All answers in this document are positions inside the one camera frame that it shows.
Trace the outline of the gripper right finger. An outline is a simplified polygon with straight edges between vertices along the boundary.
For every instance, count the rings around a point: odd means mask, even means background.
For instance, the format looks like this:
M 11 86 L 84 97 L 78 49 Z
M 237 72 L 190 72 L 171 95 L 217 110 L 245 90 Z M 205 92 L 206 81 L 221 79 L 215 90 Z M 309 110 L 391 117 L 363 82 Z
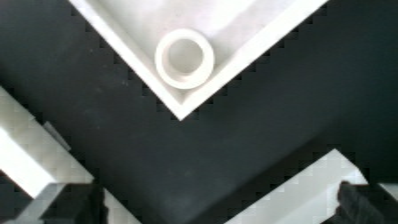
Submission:
M 340 184 L 338 208 L 322 224 L 398 224 L 398 199 L 379 184 Z

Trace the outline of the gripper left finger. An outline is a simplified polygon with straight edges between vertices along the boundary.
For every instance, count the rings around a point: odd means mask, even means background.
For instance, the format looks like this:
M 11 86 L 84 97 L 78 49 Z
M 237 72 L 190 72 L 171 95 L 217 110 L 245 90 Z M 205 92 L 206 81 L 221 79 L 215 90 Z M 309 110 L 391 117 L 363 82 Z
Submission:
M 50 184 L 41 195 L 50 197 L 39 215 L 43 224 L 109 224 L 105 192 L 98 184 Z

